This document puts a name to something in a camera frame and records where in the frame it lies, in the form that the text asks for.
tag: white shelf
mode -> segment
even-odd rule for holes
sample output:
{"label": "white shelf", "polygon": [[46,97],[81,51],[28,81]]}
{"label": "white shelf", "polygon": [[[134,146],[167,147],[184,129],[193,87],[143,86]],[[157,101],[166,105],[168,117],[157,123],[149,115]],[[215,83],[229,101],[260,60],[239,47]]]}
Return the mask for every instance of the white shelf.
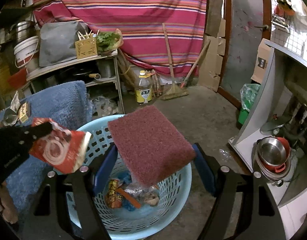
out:
{"label": "white shelf", "polygon": [[99,81],[91,81],[91,82],[87,83],[86,87],[92,87],[92,86],[95,86],[95,85],[115,82],[116,80],[117,80],[116,76],[111,77],[111,78],[101,78]]}
{"label": "white shelf", "polygon": [[[229,144],[234,148],[234,150],[238,153],[240,158],[244,161],[247,167],[253,172],[252,169],[252,151],[255,146],[257,140],[267,137],[268,135],[263,135],[260,133],[258,129],[253,134],[248,136],[246,139],[242,140],[241,142],[237,143],[236,145],[233,144],[234,138],[229,139]],[[297,166],[298,159],[294,156],[291,160],[291,168],[290,172],[284,180],[288,181],[292,179],[293,174],[295,173],[295,168]],[[268,183],[268,188],[271,191],[271,194],[278,205],[285,194],[290,182],[284,182],[281,187],[273,186],[271,183]]]}
{"label": "white shelf", "polygon": [[118,51],[114,50],[108,56],[98,55],[98,56],[92,56],[92,57],[85,57],[85,58],[81,58],[81,59],[70,60],[70,61],[67,61],[67,62],[64,62],[64,63],[60,63],[60,64],[48,66],[48,67],[38,68],[38,69],[32,71],[31,73],[29,73],[27,75],[27,81],[32,80],[34,78],[37,78],[39,76],[42,76],[44,74],[50,73],[52,71],[62,69],[64,67],[68,67],[68,66],[71,66],[71,65],[75,65],[75,64],[79,64],[79,63],[83,63],[83,62],[87,62],[87,61],[91,61],[91,60],[114,57],[116,55],[118,55]]}

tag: green trash bin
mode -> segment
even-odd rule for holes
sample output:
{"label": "green trash bin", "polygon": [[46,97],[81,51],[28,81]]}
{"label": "green trash bin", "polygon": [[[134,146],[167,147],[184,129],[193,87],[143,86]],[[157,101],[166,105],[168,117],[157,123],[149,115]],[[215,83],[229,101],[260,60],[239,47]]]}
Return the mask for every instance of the green trash bin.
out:
{"label": "green trash bin", "polygon": [[244,124],[246,121],[250,109],[255,102],[260,89],[260,84],[244,84],[240,90],[241,96],[241,109],[238,118],[238,122]]}

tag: plastic bottle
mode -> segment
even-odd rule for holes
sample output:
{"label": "plastic bottle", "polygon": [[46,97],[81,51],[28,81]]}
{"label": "plastic bottle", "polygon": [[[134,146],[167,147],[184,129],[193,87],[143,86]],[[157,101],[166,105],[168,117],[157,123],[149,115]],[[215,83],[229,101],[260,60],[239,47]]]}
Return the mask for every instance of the plastic bottle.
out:
{"label": "plastic bottle", "polygon": [[141,105],[148,103],[152,99],[149,76],[150,75],[147,75],[145,70],[141,70],[139,81],[136,84],[135,97],[136,101]]}

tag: white cabinet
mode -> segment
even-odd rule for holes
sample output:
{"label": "white cabinet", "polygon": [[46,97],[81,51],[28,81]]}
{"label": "white cabinet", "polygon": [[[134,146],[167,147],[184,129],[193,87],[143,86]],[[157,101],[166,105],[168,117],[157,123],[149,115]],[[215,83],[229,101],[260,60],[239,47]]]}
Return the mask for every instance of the white cabinet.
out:
{"label": "white cabinet", "polygon": [[[258,139],[266,137],[260,133],[260,127],[271,119],[273,114],[282,115],[292,95],[297,98],[306,98],[307,102],[305,91],[298,89],[297,94],[292,93],[284,82],[286,75],[292,71],[303,72],[307,76],[307,62],[271,41],[265,41],[265,44],[271,47],[271,51],[258,96],[239,134],[229,140],[229,144],[250,171],[253,171],[252,156],[255,152],[255,143]],[[292,159],[291,170],[285,180],[292,178],[300,162],[301,160],[297,160],[296,157]],[[307,180],[306,174],[301,174],[301,176]],[[279,208],[287,239],[300,228],[307,213],[307,186],[305,188],[295,187],[291,186],[292,183],[297,184],[298,182],[295,180],[285,182],[282,187],[268,185]],[[289,187],[293,192],[287,194]]]}

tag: broom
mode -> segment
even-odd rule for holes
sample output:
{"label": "broom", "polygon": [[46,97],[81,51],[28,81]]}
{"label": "broom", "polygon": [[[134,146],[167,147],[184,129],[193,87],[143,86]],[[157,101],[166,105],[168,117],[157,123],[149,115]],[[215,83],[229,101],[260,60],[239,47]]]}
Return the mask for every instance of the broom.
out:
{"label": "broom", "polygon": [[173,98],[179,98],[179,97],[187,96],[187,95],[189,95],[189,93],[186,90],[181,89],[180,87],[178,87],[175,84],[175,76],[174,76],[174,73],[173,73],[173,66],[172,66],[171,53],[170,53],[170,47],[169,47],[169,41],[168,41],[168,34],[167,34],[166,26],[165,26],[164,23],[162,24],[162,27],[163,27],[163,33],[165,35],[166,46],[167,46],[167,51],[168,51],[168,60],[169,60],[169,68],[170,68],[170,74],[171,74],[171,79],[172,79],[172,85],[171,85],[171,88],[164,95],[162,95],[160,98],[161,98],[161,100],[169,100],[169,99],[173,99]]}

